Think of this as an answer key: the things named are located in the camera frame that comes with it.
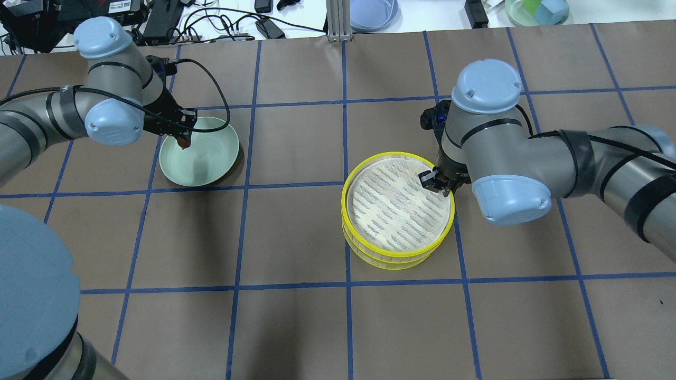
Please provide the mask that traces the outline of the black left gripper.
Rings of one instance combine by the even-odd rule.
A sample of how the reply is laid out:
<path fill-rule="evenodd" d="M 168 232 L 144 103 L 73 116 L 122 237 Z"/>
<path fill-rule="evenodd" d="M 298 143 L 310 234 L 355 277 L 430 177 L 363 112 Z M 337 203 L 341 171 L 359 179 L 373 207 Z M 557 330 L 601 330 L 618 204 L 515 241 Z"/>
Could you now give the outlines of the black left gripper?
<path fill-rule="evenodd" d="M 169 89 L 162 89 L 160 96 L 145 108 L 150 113 L 145 113 L 143 130 L 156 135 L 191 137 L 198 113 L 194 108 L 179 106 Z"/>

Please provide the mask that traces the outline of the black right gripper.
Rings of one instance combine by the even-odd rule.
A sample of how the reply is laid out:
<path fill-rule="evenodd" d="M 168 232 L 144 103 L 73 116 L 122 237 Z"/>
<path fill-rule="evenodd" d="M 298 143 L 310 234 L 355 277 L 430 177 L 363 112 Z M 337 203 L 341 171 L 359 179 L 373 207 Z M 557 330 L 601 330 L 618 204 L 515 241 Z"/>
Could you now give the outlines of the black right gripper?
<path fill-rule="evenodd" d="M 445 153 L 439 153 L 437 164 L 431 170 L 418 173 L 418 178 L 425 190 L 443 196 L 472 183 L 466 164 L 454 161 Z"/>

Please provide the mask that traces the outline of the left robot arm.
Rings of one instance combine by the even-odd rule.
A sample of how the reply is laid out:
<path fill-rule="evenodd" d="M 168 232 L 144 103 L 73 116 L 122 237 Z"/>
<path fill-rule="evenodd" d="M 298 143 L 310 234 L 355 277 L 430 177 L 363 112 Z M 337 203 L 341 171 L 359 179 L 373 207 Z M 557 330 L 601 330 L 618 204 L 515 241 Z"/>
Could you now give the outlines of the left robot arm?
<path fill-rule="evenodd" d="M 74 46 L 86 83 L 27 90 L 2 100 L 2 186 L 46 151 L 74 143 L 123 146 L 143 133 L 188 148 L 198 113 L 166 85 L 169 59 L 144 56 L 111 17 L 82 22 Z M 62 238 L 43 218 L 2 204 L 2 379 L 124 379 L 78 329 L 81 281 Z"/>

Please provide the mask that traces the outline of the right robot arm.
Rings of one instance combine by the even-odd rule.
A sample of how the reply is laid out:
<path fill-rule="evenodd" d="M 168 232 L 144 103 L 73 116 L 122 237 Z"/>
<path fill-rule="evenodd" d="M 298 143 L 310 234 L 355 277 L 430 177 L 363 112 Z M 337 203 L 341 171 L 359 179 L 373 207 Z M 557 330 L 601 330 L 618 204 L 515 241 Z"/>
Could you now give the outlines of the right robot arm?
<path fill-rule="evenodd" d="M 556 198 L 593 194 L 674 260 L 674 142 L 666 132 L 618 126 L 531 134 L 521 91 L 509 63 L 469 63 L 450 99 L 420 116 L 438 143 L 438 162 L 419 175 L 421 185 L 449 195 L 469 184 L 484 219 L 500 226 L 541 218 Z"/>

